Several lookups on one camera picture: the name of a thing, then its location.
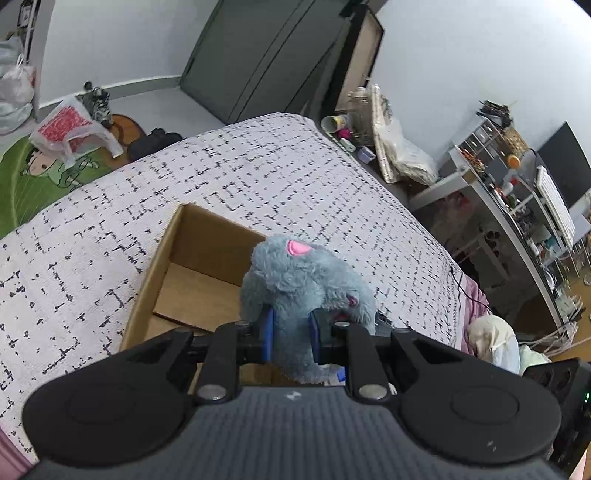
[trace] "stuffed animal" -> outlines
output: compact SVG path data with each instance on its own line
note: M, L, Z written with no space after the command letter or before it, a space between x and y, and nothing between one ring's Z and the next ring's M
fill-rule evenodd
M241 319L256 321L264 304L275 310L272 363L298 382L327 382L340 369L314 362L308 327L312 310L344 312L375 333L375 300L361 276L326 248L288 236L257 245L242 280Z

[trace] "open cardboard box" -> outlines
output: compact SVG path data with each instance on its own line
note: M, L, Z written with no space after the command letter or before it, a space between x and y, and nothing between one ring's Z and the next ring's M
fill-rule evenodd
M203 335L238 320L242 278L252 249L264 240L201 207L181 205L160 241L119 349L179 326ZM270 365L240 367L243 384L285 384L283 379Z

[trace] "metal screw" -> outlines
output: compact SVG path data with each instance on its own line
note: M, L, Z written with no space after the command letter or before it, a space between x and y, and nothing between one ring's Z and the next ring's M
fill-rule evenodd
M221 385L207 384L197 390L197 395L204 400L221 400L226 396L226 389Z
M359 395L368 400L381 400L388 395L388 390L382 385L368 384L363 387L359 387Z

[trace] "black and white blanket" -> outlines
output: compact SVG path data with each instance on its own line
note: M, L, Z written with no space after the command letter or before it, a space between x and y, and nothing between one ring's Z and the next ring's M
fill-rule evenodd
M394 325L459 346L462 275L443 247L310 120L247 120L81 187L0 240L0 427L29 459L25 399L117 352L158 241L189 202L326 245Z

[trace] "green rug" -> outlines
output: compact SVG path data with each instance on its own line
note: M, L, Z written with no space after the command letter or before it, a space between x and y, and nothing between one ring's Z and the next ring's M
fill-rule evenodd
M28 137L21 138L0 162L0 239L72 190L111 172L109 161L109 152L100 148L66 169L38 152Z

